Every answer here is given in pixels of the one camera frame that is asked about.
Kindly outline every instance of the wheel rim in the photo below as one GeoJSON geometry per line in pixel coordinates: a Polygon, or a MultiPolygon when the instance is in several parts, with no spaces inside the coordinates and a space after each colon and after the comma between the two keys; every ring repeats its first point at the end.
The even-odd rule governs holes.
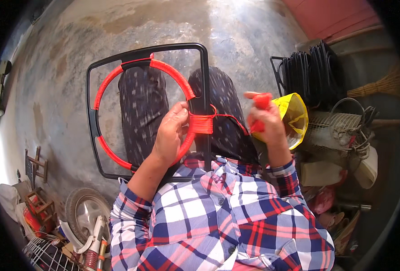
{"type": "MultiPolygon", "coordinates": [[[[101,201],[92,195],[81,197],[75,206],[75,218],[78,225],[78,229],[83,235],[84,239],[87,239],[93,234],[96,220],[99,215],[106,217],[107,221],[110,218],[110,210],[105,202],[101,201]]],[[[104,238],[109,241],[110,234],[108,224],[106,224],[104,238]]]]}

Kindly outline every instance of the yellow plastic bag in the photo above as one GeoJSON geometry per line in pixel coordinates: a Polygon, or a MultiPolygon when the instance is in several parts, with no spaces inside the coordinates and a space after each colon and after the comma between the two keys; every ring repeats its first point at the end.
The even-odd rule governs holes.
{"type": "MultiPolygon", "coordinates": [[[[307,131],[307,108],[298,93],[292,93],[272,101],[280,110],[281,120],[283,120],[286,128],[289,149],[293,150],[302,142],[307,131]]],[[[264,142],[260,133],[253,133],[252,135],[264,142]]]]}

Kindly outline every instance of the patterned pants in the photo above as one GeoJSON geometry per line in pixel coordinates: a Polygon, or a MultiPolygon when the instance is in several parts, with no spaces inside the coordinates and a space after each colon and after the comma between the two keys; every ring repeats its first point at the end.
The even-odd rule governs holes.
{"type": "MultiPolygon", "coordinates": [[[[196,96],[201,95],[201,69],[188,80],[196,96]]],[[[216,67],[209,67],[210,101],[218,114],[234,116],[245,125],[241,104],[230,77],[216,67]]],[[[139,166],[151,153],[158,127],[168,112],[163,73],[150,67],[135,67],[121,74],[119,80],[122,129],[127,158],[139,166]]],[[[247,164],[259,164],[250,136],[229,117],[214,118],[213,155],[221,155],[247,164]]]]}

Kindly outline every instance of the wall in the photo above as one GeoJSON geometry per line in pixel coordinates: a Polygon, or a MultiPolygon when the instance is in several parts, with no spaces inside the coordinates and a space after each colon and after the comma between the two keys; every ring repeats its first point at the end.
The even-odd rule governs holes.
{"type": "Polygon", "coordinates": [[[365,0],[283,0],[311,40],[333,40],[380,24],[365,0]]]}

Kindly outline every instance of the wooden stool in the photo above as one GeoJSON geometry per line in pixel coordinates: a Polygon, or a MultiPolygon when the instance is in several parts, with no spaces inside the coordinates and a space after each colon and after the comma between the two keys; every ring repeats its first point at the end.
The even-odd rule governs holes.
{"type": "Polygon", "coordinates": [[[39,221],[40,226],[44,227],[46,223],[51,220],[55,215],[54,211],[54,201],[45,202],[39,195],[42,189],[38,187],[36,190],[31,191],[25,196],[25,204],[29,209],[30,213],[39,221]],[[37,201],[33,202],[30,198],[36,196],[37,201]],[[47,216],[42,219],[41,214],[44,213],[47,216]]]}

